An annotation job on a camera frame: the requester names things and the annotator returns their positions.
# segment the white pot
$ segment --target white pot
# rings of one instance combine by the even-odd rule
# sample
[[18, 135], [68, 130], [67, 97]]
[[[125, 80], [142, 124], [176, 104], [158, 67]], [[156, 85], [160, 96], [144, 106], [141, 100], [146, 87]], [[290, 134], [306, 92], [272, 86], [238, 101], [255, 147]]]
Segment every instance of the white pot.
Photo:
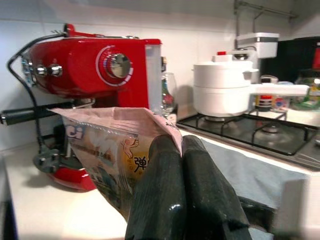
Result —
[[201, 88], [242, 88], [248, 85], [252, 68], [251, 61], [201, 62], [193, 66], [194, 86]]
[[239, 116], [248, 110], [254, 95], [305, 96], [307, 85], [248, 84], [237, 88], [193, 87], [193, 104], [198, 113], [213, 117]]
[[193, 104], [198, 113], [214, 117], [232, 117], [248, 109], [250, 87], [193, 88]]

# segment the red espresso machine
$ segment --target red espresso machine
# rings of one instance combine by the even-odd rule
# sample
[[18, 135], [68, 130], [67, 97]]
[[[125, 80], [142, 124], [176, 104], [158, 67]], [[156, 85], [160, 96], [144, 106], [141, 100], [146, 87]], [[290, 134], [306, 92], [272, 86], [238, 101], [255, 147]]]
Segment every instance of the red espresso machine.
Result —
[[[24, 78], [12, 68], [19, 57]], [[27, 90], [33, 107], [4, 110], [1, 124], [35, 120], [39, 144], [39, 154], [33, 159], [35, 166], [71, 188], [91, 190], [95, 186], [73, 154], [63, 130], [55, 131], [55, 139], [63, 140], [62, 147], [46, 145], [39, 119], [54, 115], [48, 109], [143, 107], [161, 114], [159, 39], [88, 34], [65, 24], [63, 32], [37, 38], [24, 46], [11, 57], [7, 68]], [[31, 87], [68, 101], [38, 106]]]

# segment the snack package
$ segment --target snack package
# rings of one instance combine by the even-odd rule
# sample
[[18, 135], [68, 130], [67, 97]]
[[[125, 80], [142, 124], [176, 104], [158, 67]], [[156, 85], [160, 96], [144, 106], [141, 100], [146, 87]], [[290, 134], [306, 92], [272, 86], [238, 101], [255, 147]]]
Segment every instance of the snack package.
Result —
[[169, 120], [146, 108], [52, 109], [63, 116], [71, 148], [105, 199], [127, 220], [149, 147], [171, 135], [182, 155], [182, 136]]

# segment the gray towel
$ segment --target gray towel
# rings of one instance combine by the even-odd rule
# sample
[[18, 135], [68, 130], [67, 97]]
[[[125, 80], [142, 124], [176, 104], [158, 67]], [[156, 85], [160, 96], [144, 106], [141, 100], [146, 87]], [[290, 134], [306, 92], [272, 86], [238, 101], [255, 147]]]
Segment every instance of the gray towel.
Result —
[[[263, 161], [247, 157], [202, 140], [206, 150], [225, 178], [233, 186], [236, 194], [272, 208], [280, 205], [285, 182], [304, 179], [306, 175], [289, 171]], [[273, 235], [257, 229], [250, 229], [253, 240], [272, 240]]]

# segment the black handle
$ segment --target black handle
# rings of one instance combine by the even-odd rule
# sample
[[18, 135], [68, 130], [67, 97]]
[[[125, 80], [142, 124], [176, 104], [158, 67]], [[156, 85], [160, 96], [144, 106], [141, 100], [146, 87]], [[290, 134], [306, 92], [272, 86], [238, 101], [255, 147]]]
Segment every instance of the black handle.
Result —
[[[54, 108], [67, 109], [67, 108], [72, 108], [73, 106], [74, 105], [71, 102], [54, 103], [54, 104], [38, 106], [37, 117], [46, 118], [46, 117], [56, 115], [56, 113], [52, 111], [48, 111], [48, 109], [54, 109]], [[36, 119], [36, 114], [35, 114], [35, 109], [33, 107], [4, 110], [0, 114], [1, 124], [5, 124], [8, 126], [13, 124], [24, 123], [24, 122], [35, 120], [35, 119]]]

